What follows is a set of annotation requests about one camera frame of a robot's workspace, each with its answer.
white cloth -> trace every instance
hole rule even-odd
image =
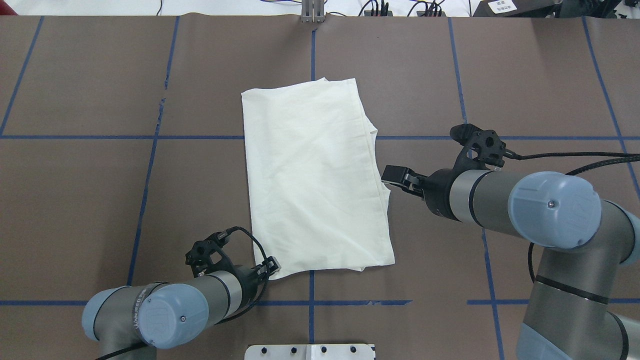
[[[252,89],[242,102],[252,229],[282,266],[272,279],[395,263],[378,130],[355,79]]]

black cable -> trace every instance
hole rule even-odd
[[[406,14],[407,17],[411,16],[411,12],[413,11],[413,9],[415,9],[416,6],[418,6],[418,4],[424,4],[424,12],[427,12],[427,8],[429,7],[429,3],[427,3],[426,1],[416,1],[415,4],[413,4],[413,6],[411,7],[411,9],[409,9],[409,13]]]
[[[147,346],[147,344],[145,344],[143,342],[139,342],[139,343],[137,343],[135,345],[131,345],[130,347],[121,348],[118,351],[110,352],[110,353],[108,353],[106,355],[100,356],[96,360],[111,359],[112,357],[116,357],[116,356],[122,355],[122,354],[124,354],[126,352],[130,352],[130,351],[133,351],[133,350],[136,350],[136,349],[139,349],[139,348],[143,348],[143,347],[146,347],[146,346]]]
[[[507,158],[515,159],[515,160],[529,160],[529,159],[538,159],[538,158],[558,158],[565,156],[619,156],[614,159],[607,159],[602,161],[597,161],[595,163],[591,163],[589,165],[584,165],[583,167],[577,168],[575,170],[569,171],[566,175],[577,175],[583,172],[587,172],[589,170],[593,170],[599,167],[605,167],[607,165],[614,164],[622,164],[622,163],[633,163],[636,161],[640,161],[640,154],[627,154],[626,152],[602,152],[602,151],[584,151],[584,152],[548,152],[545,154],[534,154],[534,155],[525,155],[521,156],[516,154],[515,152],[508,151],[508,155],[505,154]],[[529,251],[527,252],[527,262],[529,265],[529,276],[531,277],[531,282],[536,281],[536,276],[533,271],[533,243],[529,244]]]
[[[429,7],[425,9],[425,11],[424,11],[424,13],[422,14],[422,16],[424,16],[424,17],[429,17],[429,16],[431,16],[431,9],[433,9],[435,5],[436,5],[436,3],[435,3],[435,2],[431,3],[431,4],[429,5]]]
[[[243,316],[244,314],[249,312],[249,310],[251,310],[255,306],[255,304],[258,301],[260,301],[260,299],[262,298],[265,290],[267,290],[267,284],[269,283],[269,276],[271,276],[271,268],[269,267],[269,263],[267,262],[267,254],[264,252],[264,249],[262,248],[262,245],[260,244],[258,239],[256,239],[247,229],[245,229],[244,227],[241,227],[241,226],[231,227],[231,228],[227,229],[225,232],[227,234],[231,235],[234,231],[237,231],[237,230],[240,230],[243,233],[245,233],[247,236],[249,236],[251,238],[251,240],[258,246],[258,249],[260,249],[260,253],[262,254],[262,258],[264,259],[265,266],[267,268],[267,272],[266,272],[266,276],[264,278],[264,284],[262,285],[262,289],[260,290],[260,293],[255,298],[255,300],[251,304],[247,305],[247,307],[244,310],[242,310],[241,312],[239,312],[238,314],[235,314],[234,316],[231,316],[231,317],[226,318],[226,319],[222,319],[218,323],[229,322],[229,321],[237,319],[240,316]]]
[[[362,13],[364,13],[364,8],[366,8],[369,3],[371,3],[371,15],[373,15],[373,3],[378,4],[378,0],[368,0],[364,3],[364,5],[362,5],[362,9],[360,9],[360,12],[358,13],[358,16],[361,16]]]
[[[568,173],[566,173],[566,175],[577,175],[585,171],[593,170],[599,167],[605,167],[607,165],[633,163],[636,161],[640,161],[640,155],[636,154],[635,156],[627,156],[624,158],[607,159],[607,160],[598,161],[596,163],[591,163],[589,165],[584,165],[583,167],[569,171]]]
[[[531,282],[536,282],[536,274],[533,271],[533,243],[529,244],[529,251],[527,252],[527,260],[529,263],[529,276],[531,276]]]
[[[560,158],[565,156],[609,156],[612,158],[626,158],[640,154],[627,154],[626,152],[580,151],[580,152],[546,152],[544,154],[518,155],[507,149],[504,156],[514,160],[530,160],[539,158]]]

brown table surface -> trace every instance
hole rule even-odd
[[[250,226],[240,97],[250,88],[356,78],[380,130],[380,169],[450,167],[460,146],[447,135],[465,120],[520,154],[640,152],[640,20],[299,21],[0,17],[0,358],[97,357],[80,324],[93,294],[188,279],[194,241]],[[638,173],[584,177],[639,214]],[[399,189],[389,222],[395,265],[275,281],[244,317],[158,358],[366,342],[378,359],[515,359],[528,243],[433,216]],[[227,248],[249,264],[250,246],[238,236]],[[619,271],[612,311],[640,318],[639,274]]]

light blue joint cover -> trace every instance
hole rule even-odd
[[[114,292],[128,287],[129,286],[121,286],[115,289],[102,290],[95,294],[91,300],[86,303],[82,312],[82,328],[84,329],[84,334],[87,338],[90,338],[93,341],[98,341],[98,338],[95,337],[95,333],[93,331],[93,325],[95,323],[95,317],[98,316],[98,311],[100,311],[104,302],[107,301]]]
[[[527,175],[513,187],[508,211],[513,227],[525,239],[572,249],[598,231],[602,203],[589,181],[545,171]]]
[[[207,325],[209,303],[200,290],[171,284],[140,306],[140,333],[148,344],[172,348],[195,339]]]
[[[640,219],[637,216],[631,214],[627,210],[623,209],[622,206],[616,204],[613,201],[607,200],[608,203],[615,205],[618,209],[622,210],[622,212],[629,218],[631,225],[634,227],[634,249],[631,250],[631,254],[629,257],[620,263],[621,266],[627,266],[634,264],[638,259],[640,259]]]
[[[518,360],[572,360],[569,355],[525,323],[520,325],[516,354]]]

metal bracket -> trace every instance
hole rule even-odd
[[[372,344],[252,345],[244,360],[375,360]]]
[[[301,0],[302,22],[324,22],[324,0]]]

